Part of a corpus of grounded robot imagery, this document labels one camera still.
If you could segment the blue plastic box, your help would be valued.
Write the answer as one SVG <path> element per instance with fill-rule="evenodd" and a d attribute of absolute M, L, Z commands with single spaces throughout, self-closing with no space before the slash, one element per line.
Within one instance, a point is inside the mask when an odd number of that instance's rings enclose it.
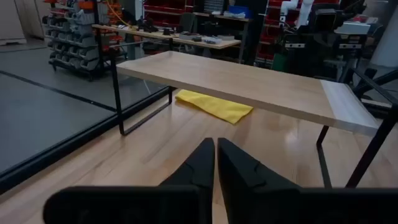
<path fill-rule="evenodd" d="M 234 15 L 241 15 L 244 14 L 244 17 L 246 19 L 251 19 L 252 18 L 252 11 L 246 7 L 246 6 L 228 6 L 228 12 L 234 14 Z"/>

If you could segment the grey storage bin rack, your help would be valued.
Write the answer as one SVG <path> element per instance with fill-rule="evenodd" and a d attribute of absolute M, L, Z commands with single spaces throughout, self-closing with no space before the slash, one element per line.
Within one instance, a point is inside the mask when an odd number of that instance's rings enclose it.
<path fill-rule="evenodd" d="M 100 31 L 93 26 L 108 22 L 103 0 L 44 0 L 49 14 L 42 18 L 49 64 L 92 81 L 104 69 Z"/>

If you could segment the wooden shelf with black legs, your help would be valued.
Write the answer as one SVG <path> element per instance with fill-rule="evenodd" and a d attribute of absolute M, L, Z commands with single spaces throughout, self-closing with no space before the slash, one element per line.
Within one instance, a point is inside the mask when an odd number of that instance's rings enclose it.
<path fill-rule="evenodd" d="M 392 104 L 381 124 L 376 122 L 346 83 L 175 51 L 113 63 L 112 72 L 113 78 L 121 73 L 322 125 L 316 146 L 325 187 L 331 187 L 331 181 L 322 142 L 330 127 L 372 136 L 346 184 L 354 188 L 398 122 L 398 99 L 364 74 L 360 77 L 365 84 Z"/>

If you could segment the white cabinet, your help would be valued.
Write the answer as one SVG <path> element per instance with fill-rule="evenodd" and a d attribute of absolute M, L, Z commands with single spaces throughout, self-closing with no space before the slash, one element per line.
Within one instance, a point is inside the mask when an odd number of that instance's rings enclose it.
<path fill-rule="evenodd" d="M 42 18 L 48 9 L 44 0 L 0 0 L 0 46 L 44 39 Z"/>

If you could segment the green bin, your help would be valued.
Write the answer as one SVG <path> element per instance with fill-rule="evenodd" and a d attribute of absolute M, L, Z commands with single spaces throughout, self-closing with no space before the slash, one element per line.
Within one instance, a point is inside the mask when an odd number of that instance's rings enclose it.
<path fill-rule="evenodd" d="M 287 54 L 275 53 L 271 69 L 279 72 L 285 72 L 287 70 L 287 59 Z"/>

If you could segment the yellow cloth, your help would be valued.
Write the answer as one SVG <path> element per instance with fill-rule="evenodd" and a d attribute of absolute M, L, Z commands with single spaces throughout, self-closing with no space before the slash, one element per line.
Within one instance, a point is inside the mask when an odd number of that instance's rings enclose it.
<path fill-rule="evenodd" d="M 231 124 L 236 124 L 253 110 L 252 106 L 188 90 L 180 90 L 175 95 L 175 98 L 178 101 L 196 106 L 197 108 Z"/>

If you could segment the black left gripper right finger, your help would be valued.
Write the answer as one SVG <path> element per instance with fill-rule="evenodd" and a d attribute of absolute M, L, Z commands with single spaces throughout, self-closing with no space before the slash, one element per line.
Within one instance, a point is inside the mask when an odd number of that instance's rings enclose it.
<path fill-rule="evenodd" d="M 229 224 L 398 224 L 398 189 L 301 187 L 226 138 L 218 171 Z"/>

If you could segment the long wooden workbench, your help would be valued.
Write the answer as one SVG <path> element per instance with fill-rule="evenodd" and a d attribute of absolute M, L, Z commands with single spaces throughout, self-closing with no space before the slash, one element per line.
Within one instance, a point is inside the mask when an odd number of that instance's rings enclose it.
<path fill-rule="evenodd" d="M 132 30 L 129 27 L 120 29 L 120 28 L 114 27 L 114 26 L 103 26 L 103 25 L 99 25 L 99 24 L 93 24 L 92 27 L 98 28 L 98 29 L 120 32 L 120 33 L 125 33 L 125 34 L 132 34 L 132 35 L 136 35 L 139 37 L 146 37 L 146 38 L 152 38 L 152 39 L 173 39 L 174 42 L 179 43 L 179 44 L 194 45 L 194 46 L 209 48 L 209 49 L 225 49 L 225 48 L 240 44 L 241 46 L 239 48 L 238 63 L 242 63 L 244 47 L 240 40 L 222 40 L 222 39 L 218 39 L 215 37 L 201 37 L 201 42 L 195 42 L 194 40 L 181 39 L 179 35 L 163 35 L 163 33 L 159 32 L 159 31 L 158 32 L 144 32 L 144 31 L 139 31 L 139 30 Z"/>

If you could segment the red storage shelving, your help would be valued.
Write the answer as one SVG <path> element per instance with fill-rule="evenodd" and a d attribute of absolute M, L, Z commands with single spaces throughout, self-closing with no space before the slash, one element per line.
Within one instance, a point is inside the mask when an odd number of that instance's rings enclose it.
<path fill-rule="evenodd" d="M 183 13 L 193 12 L 195 0 L 145 0 L 144 18 L 159 27 L 178 27 Z"/>

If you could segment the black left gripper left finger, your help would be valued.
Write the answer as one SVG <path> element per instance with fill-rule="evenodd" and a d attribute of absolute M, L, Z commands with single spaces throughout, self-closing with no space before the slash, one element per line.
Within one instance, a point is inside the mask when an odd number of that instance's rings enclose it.
<path fill-rule="evenodd" d="M 215 144 L 205 138 L 157 186 L 74 186 L 50 196 L 45 224 L 209 224 Z"/>

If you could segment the light grey box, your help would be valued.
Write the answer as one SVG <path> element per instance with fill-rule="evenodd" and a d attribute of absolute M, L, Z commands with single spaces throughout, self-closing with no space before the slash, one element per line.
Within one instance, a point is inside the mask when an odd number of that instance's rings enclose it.
<path fill-rule="evenodd" d="M 344 35 L 366 35 L 370 25 L 360 22 L 344 22 L 342 26 L 335 29 L 335 33 Z"/>

